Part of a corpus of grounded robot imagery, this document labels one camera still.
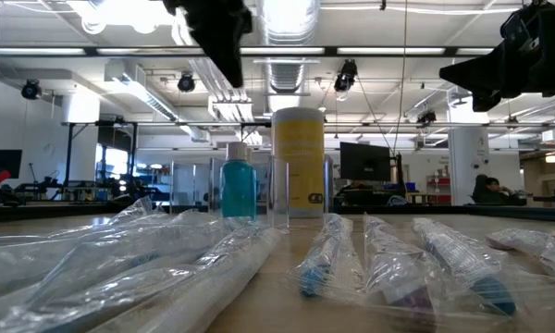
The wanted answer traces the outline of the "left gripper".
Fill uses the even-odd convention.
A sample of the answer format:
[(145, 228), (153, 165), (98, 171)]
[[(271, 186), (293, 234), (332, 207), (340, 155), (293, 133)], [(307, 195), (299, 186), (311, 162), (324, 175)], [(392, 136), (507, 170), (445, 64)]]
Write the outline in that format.
[(191, 37), (233, 88), (243, 86), (241, 37), (253, 30), (242, 0), (162, 0), (166, 11), (187, 20)]

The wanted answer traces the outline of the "blue mouthwash bottle white cap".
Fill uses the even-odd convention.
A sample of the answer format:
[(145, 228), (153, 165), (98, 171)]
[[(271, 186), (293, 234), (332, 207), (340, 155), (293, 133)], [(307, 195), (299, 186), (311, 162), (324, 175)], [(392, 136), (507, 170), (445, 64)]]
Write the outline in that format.
[(229, 142), (221, 167), (220, 201), (223, 217), (256, 218), (256, 172), (244, 142)]

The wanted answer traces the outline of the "overhead light bar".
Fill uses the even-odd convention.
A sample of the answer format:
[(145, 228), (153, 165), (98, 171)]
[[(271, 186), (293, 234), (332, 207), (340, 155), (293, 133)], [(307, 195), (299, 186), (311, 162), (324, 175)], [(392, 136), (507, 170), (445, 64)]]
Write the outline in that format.
[[(245, 57), (471, 57), (492, 49), (479, 46), (245, 46)], [(134, 47), (23, 47), (2, 46), (0, 57), (202, 57), (196, 46)]]

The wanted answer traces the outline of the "white round pillar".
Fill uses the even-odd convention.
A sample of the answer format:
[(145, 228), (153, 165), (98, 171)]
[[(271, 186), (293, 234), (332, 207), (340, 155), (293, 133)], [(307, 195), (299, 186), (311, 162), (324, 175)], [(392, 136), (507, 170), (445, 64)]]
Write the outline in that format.
[(487, 129), (451, 129), (449, 154), (451, 203), (457, 206), (471, 204), (476, 177), (489, 170)]

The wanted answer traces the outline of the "person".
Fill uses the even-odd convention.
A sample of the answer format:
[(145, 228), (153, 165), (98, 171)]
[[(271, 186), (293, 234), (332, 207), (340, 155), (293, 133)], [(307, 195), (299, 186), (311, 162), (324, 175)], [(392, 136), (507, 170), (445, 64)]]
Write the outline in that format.
[(471, 198), (475, 204), (521, 205), (523, 203), (515, 191), (501, 186), (497, 179), (484, 174), (475, 177)]

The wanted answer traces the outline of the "red storage shelf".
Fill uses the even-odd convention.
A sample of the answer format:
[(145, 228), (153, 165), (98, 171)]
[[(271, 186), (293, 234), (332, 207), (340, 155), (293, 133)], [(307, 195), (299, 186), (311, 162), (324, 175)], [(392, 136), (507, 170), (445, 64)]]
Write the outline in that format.
[(450, 177), (426, 177), (427, 201), (433, 205), (451, 205)]

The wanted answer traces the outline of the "yellow white wipes canister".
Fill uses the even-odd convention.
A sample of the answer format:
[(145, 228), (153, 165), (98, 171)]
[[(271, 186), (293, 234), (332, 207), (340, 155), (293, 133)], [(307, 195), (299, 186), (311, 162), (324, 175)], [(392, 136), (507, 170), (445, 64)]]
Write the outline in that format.
[(325, 200), (323, 114), (308, 107), (282, 108), (272, 116), (271, 139), (276, 175), (288, 169), (289, 215), (320, 217)]

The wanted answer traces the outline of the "black computer monitor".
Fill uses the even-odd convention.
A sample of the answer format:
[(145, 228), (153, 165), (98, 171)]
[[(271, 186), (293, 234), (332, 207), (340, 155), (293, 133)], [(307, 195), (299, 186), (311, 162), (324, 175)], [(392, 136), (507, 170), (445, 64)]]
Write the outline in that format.
[(341, 142), (340, 176), (349, 180), (391, 181), (387, 147)]

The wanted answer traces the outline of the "clear acrylic organizer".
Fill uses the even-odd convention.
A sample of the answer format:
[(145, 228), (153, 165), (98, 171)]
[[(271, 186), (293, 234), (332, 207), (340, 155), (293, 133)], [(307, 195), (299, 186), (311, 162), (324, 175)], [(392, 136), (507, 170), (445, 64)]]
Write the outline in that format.
[[(222, 158), (210, 158), (206, 163), (171, 164), (169, 199), (165, 209), (171, 214), (185, 211), (207, 212), (221, 216)], [(253, 164), (255, 170), (257, 219), (277, 228), (287, 228), (296, 219), (322, 219), (334, 208), (333, 160), (325, 156), (321, 164), (320, 183), (323, 190), (314, 196), (317, 209), (299, 209), (293, 206), (294, 173), (290, 163), (263, 155)]]

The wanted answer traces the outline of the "dark flat screen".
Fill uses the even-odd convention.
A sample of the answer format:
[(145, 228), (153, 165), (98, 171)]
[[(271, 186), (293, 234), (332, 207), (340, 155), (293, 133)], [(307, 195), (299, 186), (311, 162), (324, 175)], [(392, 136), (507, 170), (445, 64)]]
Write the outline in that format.
[(0, 173), (8, 171), (12, 179), (17, 179), (19, 177), (21, 159), (21, 150), (0, 150)]

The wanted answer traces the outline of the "silver ventilation duct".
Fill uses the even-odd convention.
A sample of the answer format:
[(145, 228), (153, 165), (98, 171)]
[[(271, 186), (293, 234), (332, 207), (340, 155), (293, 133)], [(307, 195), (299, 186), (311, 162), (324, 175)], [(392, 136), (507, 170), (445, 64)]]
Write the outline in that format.
[[(264, 45), (292, 47), (314, 42), (320, 0), (256, 0)], [(302, 58), (270, 59), (265, 65), (269, 91), (297, 93), (306, 64)]]

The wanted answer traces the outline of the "white ceiling air duct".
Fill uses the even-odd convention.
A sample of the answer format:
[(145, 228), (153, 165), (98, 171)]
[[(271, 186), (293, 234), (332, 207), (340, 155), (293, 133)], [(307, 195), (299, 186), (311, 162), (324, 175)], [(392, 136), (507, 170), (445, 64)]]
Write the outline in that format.
[(121, 93), (129, 94), (155, 111), (168, 122), (174, 123), (186, 132), (192, 142), (210, 142), (211, 135), (207, 130), (187, 125), (187, 121), (180, 117), (172, 107), (153, 88), (147, 87), (147, 74), (140, 65), (132, 65), (121, 59), (108, 60), (105, 64), (105, 81), (113, 81)]

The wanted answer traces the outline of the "black aluminium table frame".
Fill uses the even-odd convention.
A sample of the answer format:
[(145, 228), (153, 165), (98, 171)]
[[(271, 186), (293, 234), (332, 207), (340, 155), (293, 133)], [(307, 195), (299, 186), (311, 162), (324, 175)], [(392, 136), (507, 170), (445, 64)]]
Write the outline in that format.
[[(4, 206), (0, 204), (0, 222), (15, 220), (55, 218), (64, 216), (107, 215), (119, 213), (121, 205), (115, 203), (97, 204), (47, 204)], [(471, 215), (541, 220), (555, 222), (555, 208), (525, 206), (343, 206), (330, 210), (339, 215)]]

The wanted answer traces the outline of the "black tall workstation frame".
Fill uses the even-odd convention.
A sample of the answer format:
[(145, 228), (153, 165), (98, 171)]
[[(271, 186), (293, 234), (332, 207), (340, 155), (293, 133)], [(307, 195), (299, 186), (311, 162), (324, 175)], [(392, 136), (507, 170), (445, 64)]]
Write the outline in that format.
[(265, 122), (202, 122), (202, 121), (186, 121), (186, 122), (135, 122), (135, 121), (105, 121), (105, 120), (98, 120), (94, 122), (62, 122), (62, 126), (68, 128), (68, 136), (67, 136), (67, 157), (66, 157), (66, 166), (65, 166), (65, 176), (62, 188), (66, 188), (69, 184), (69, 175), (70, 175), (70, 165), (72, 160), (72, 152), (73, 152), (73, 140), (81, 134), (86, 128), (88, 127), (97, 127), (97, 128), (125, 128), (125, 127), (132, 127), (133, 132), (130, 134), (130, 163), (129, 169), (133, 171), (135, 166), (135, 154), (138, 150), (144, 151), (172, 151), (172, 152), (196, 152), (196, 151), (219, 151), (217, 146), (201, 146), (196, 147), (195, 145), (192, 146), (173, 146), (173, 147), (139, 147), (138, 146), (138, 132), (141, 127), (172, 127), (172, 128), (181, 128), (182, 126), (197, 129), (238, 129), (240, 134), (244, 133), (246, 128), (265, 128), (270, 129), (272, 127), (272, 123), (270, 121)]

